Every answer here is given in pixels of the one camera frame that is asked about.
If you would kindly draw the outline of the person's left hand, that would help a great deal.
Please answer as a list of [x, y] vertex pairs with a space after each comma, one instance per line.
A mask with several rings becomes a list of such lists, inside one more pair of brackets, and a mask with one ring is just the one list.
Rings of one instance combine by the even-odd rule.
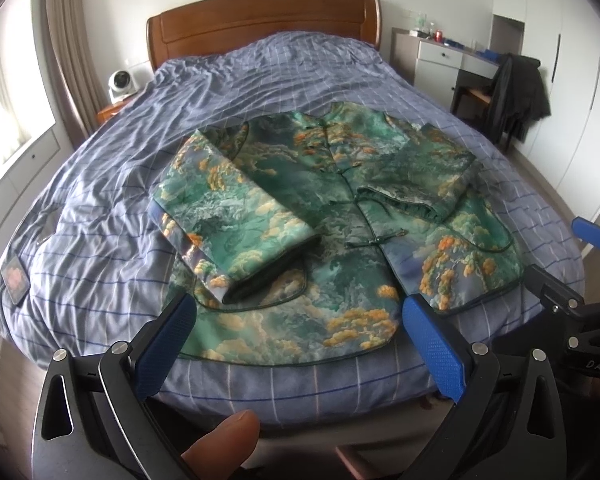
[[241, 411], [198, 439], [182, 459], [199, 479], [228, 479], [251, 456], [259, 434], [258, 416]]

